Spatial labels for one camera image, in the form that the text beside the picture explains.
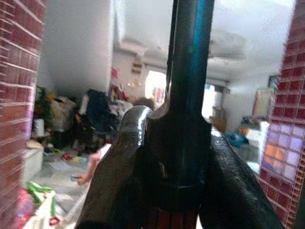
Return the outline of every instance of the window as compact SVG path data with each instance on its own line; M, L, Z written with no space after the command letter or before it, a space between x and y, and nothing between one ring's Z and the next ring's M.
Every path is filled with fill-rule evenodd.
M149 71L145 82L145 97L153 99L156 108L164 103L166 75L161 72ZM223 87L205 84L202 116L213 116L213 106L221 106Z
M155 107L164 103L166 88L166 75L164 73L149 71L145 82L145 97L153 99Z
M213 116L213 106L221 106L223 87L205 84L201 114L205 118Z

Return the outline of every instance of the picture frame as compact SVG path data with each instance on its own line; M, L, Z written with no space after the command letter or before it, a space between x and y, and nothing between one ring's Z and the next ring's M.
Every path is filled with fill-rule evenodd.
M279 75L270 75L268 81L268 88L273 88L274 91L277 89L277 78Z

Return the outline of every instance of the bright window light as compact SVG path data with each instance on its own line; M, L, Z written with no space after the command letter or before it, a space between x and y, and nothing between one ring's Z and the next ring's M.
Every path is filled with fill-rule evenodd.
M164 102L166 75L160 72L149 71L145 81L145 97L153 99L156 107Z

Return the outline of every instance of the red object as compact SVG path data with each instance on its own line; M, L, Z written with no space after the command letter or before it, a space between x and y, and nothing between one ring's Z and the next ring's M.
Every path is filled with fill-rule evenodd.
M126 95L125 95L125 92L122 92L122 98L123 98L123 100L127 100L127 97L126 97Z
M114 69L114 68L112 68L111 69L111 78L114 78L114 79L119 78L119 71Z
M59 224L60 221L61 221L61 220L60 220L59 218L57 218L57 217L52 217L52 218L50 219L50 221L49 221L49 225L52 227L52 226L54 226L54 225Z
M191 229L196 228L198 210L187 213L169 213L156 208L150 208L150 217L144 229Z
M64 161L71 161L73 159L72 155L69 153L65 153L61 156L62 160Z
M20 192L20 198L17 203L16 210L16 228L21 229L33 216L35 211L32 196L25 189Z

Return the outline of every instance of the black pole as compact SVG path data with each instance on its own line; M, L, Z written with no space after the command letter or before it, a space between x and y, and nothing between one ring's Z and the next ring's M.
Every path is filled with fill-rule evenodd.
M202 202L211 126L201 108L213 2L174 1L166 100L146 124L145 193L150 206L169 212L194 210Z

